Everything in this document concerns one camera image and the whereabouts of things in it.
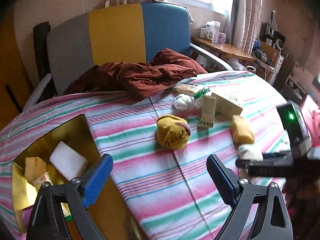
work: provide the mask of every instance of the yellow headboard panel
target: yellow headboard panel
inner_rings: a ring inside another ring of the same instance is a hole
[[[145,62],[146,46],[141,4],[126,4],[89,13],[93,61]]]

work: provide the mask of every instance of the metal screw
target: metal screw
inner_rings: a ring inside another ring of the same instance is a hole
[[[73,179],[71,180],[71,182],[72,182],[73,184],[78,184],[78,183],[80,182],[80,179],[79,179],[78,177],[75,177],[75,178],[73,178]]]
[[[44,183],[41,184],[41,187],[48,187],[49,186],[49,182],[45,181]]]
[[[249,181],[247,179],[245,179],[245,178],[241,178],[240,179],[240,183],[244,184],[244,185],[247,185],[249,183]]]
[[[278,188],[279,187],[278,184],[276,184],[275,182],[271,182],[270,185],[273,188]]]

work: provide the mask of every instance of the window frame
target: window frame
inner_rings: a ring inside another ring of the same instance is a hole
[[[200,0],[166,0],[166,1],[171,2],[171,3],[185,5],[185,6],[199,7],[199,8],[208,10],[208,11],[222,14],[225,17],[229,17],[231,14],[231,11],[228,11],[228,10],[225,10],[224,12],[215,11],[214,5],[212,3],[207,3],[207,2],[200,1]]]

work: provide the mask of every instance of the bed headboard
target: bed headboard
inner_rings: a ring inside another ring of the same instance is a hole
[[[189,16],[165,3],[127,4],[70,19],[47,35],[58,95],[85,71],[106,62],[148,62],[169,48],[190,55]]]

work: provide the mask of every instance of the yellow sponge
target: yellow sponge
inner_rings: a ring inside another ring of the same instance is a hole
[[[235,145],[254,143],[254,133],[248,119],[234,115],[232,117],[230,131]]]

